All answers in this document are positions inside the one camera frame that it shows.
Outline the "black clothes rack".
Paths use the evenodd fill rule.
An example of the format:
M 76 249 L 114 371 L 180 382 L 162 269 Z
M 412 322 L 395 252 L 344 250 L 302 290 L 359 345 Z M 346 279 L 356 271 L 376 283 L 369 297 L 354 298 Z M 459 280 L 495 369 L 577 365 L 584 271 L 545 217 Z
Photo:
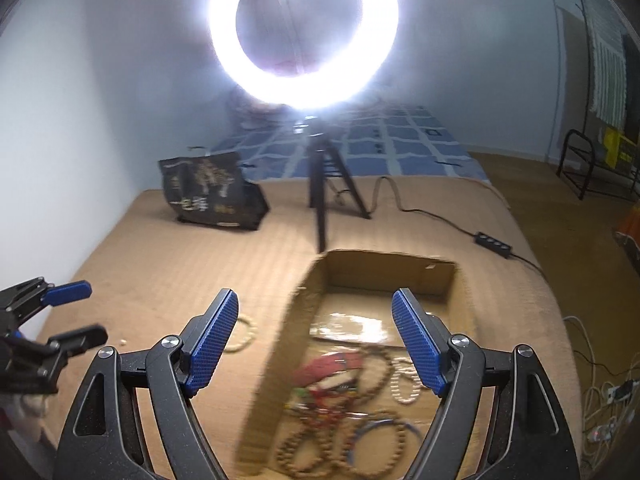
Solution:
M 633 202 L 639 198 L 639 37 L 614 0 L 579 0 L 584 31 L 585 110 L 577 127 L 566 128 L 555 174 L 583 200 L 599 195 Z M 606 128 L 638 146 L 630 174 L 605 165 Z

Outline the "black snack bag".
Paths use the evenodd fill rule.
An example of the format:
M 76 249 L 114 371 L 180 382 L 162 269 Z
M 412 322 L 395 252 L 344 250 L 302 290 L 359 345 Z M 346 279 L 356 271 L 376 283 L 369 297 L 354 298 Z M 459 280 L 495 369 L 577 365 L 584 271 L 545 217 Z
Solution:
M 240 163 L 235 152 L 160 160 L 164 197 L 177 220 L 257 231 L 270 206 Z

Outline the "white power strip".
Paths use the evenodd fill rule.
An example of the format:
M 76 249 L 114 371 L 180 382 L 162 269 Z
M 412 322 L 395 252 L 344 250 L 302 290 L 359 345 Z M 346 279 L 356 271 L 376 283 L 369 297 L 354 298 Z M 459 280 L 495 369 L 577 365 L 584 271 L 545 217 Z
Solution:
M 611 441 L 626 422 L 631 399 L 639 388 L 638 379 L 628 379 L 618 386 L 613 384 L 600 390 L 600 404 L 585 416 L 588 443 Z

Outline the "yellow box on rack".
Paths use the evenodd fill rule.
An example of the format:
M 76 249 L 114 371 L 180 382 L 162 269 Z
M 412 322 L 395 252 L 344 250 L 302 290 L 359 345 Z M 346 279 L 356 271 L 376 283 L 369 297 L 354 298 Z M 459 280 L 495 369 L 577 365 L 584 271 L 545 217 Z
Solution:
M 605 129 L 603 145 L 605 165 L 622 174 L 630 174 L 636 162 L 638 146 L 622 132 L 612 128 Z

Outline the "black tripod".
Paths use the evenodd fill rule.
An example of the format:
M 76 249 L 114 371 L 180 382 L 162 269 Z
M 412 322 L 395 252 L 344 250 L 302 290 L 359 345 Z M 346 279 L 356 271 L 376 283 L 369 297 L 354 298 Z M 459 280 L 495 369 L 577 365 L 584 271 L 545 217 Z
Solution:
M 296 129 L 306 134 L 308 140 L 309 207 L 316 212 L 317 252 L 322 254 L 328 247 L 326 188 L 332 177 L 338 177 L 344 182 L 345 192 L 352 196 L 361 218 L 370 219 L 371 214 L 340 152 L 326 134 L 326 128 L 321 119 L 316 116 L 306 116 L 296 125 Z

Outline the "cardboard box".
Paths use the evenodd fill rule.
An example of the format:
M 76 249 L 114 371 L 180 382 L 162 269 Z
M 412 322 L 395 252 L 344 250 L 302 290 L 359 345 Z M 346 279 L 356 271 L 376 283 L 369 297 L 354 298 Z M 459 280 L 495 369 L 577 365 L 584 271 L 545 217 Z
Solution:
M 472 335 L 468 279 L 457 263 L 337 250 L 256 274 L 238 292 L 257 337 L 234 469 L 243 479 L 396 479 L 439 406 L 421 384 L 392 317 L 408 288 L 453 333 Z

